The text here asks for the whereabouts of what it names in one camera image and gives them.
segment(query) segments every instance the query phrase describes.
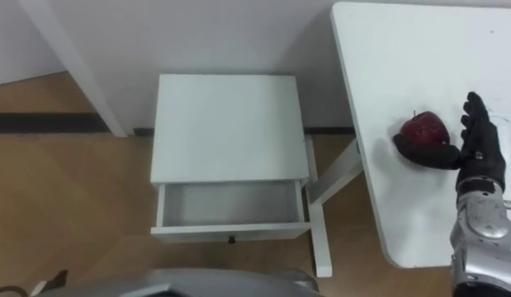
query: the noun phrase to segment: white table top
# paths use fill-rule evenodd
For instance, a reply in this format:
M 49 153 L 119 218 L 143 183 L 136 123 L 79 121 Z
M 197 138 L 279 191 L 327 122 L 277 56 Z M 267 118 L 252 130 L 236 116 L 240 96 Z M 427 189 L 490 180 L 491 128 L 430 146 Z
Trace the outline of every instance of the white table top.
M 293 76 L 160 76 L 151 181 L 308 177 Z
M 408 163 L 390 137 L 434 111 L 460 147 L 461 106 L 478 92 L 510 132 L 511 200 L 511 9 L 341 2 L 332 17 L 384 253 L 396 266 L 447 266 L 457 172 Z

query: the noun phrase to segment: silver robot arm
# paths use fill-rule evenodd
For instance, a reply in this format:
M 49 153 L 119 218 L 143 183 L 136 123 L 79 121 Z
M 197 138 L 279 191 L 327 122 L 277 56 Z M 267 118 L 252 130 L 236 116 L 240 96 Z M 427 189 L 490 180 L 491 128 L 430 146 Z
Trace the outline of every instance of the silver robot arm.
M 511 296 L 511 201 L 503 199 L 497 181 L 484 176 L 460 181 L 457 193 L 450 237 L 453 296 Z
M 511 221 L 503 199 L 506 162 L 497 128 L 483 100 L 468 93 L 461 123 L 466 127 L 461 149 L 455 145 L 419 144 L 393 136 L 399 153 L 413 163 L 459 170 L 457 221 L 450 242 L 453 297 L 511 296 Z

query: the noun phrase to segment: red apple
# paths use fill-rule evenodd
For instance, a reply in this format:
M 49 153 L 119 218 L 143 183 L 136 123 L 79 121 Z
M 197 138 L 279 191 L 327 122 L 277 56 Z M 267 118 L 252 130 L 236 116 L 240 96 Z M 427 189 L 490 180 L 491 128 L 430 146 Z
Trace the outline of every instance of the red apple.
M 400 133 L 416 144 L 450 144 L 450 136 L 440 118 L 425 111 L 406 121 Z

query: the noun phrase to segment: baseboard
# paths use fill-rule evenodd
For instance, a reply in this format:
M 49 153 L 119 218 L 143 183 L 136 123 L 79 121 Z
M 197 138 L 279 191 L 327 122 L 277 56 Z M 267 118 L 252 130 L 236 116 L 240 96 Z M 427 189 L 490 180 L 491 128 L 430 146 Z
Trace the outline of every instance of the baseboard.
M 92 113 L 0 112 L 0 134 L 110 133 L 102 118 Z M 139 137 L 154 136 L 154 128 L 135 128 Z M 305 127 L 309 135 L 354 134 L 353 127 Z
M 97 113 L 0 113 L 0 134 L 110 133 Z
M 353 127 L 305 127 L 307 135 L 352 135 Z M 154 128 L 134 128 L 134 135 L 139 137 L 154 136 Z

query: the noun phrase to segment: open drawer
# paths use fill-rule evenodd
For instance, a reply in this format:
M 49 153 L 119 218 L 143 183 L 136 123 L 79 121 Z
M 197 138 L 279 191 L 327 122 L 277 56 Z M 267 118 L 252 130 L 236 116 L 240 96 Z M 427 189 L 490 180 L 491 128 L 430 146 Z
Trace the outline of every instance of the open drawer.
M 299 181 L 159 185 L 156 227 L 168 243 L 295 238 L 305 222 Z

